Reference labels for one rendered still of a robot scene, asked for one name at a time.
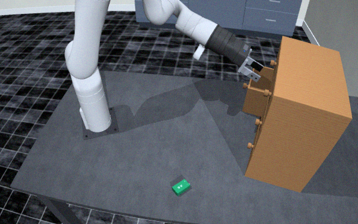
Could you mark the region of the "tan wooden chest of drawers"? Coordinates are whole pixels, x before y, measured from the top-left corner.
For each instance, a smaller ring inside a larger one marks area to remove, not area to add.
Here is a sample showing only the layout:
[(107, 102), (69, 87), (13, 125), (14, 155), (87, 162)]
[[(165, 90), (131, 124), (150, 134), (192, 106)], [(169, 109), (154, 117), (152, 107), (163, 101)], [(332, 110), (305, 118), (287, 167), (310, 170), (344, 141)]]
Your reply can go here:
[(281, 41), (273, 98), (244, 176), (301, 192), (352, 114), (339, 51)]

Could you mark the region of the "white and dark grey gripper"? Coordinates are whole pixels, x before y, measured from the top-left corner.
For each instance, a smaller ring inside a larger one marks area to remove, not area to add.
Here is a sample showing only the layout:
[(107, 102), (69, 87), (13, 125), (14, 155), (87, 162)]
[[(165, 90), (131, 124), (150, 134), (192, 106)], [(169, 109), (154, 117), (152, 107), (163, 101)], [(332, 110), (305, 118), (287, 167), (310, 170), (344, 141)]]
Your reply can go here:
[(241, 72), (257, 82), (261, 76), (246, 68), (245, 65), (247, 63), (259, 72), (264, 66), (248, 56), (252, 51), (249, 44), (238, 40), (232, 35), (233, 33), (219, 26), (219, 24), (202, 17), (191, 35), (191, 38), (199, 43), (193, 58), (199, 60), (205, 48), (208, 48), (218, 55), (227, 57), (231, 62), (239, 66), (239, 73)]

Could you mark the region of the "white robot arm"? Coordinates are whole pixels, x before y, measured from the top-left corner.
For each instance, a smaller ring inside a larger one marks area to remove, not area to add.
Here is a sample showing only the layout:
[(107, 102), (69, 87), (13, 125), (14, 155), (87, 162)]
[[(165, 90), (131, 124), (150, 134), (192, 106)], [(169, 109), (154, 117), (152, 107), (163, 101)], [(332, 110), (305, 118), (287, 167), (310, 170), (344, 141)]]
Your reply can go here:
[[(148, 21), (160, 26), (173, 14), (176, 29), (191, 38), (202, 18), (180, 0), (142, 0)], [(111, 116), (98, 69), (100, 37), (110, 0), (75, 0), (75, 35), (65, 49), (66, 66), (80, 104), (86, 129), (102, 132)]]

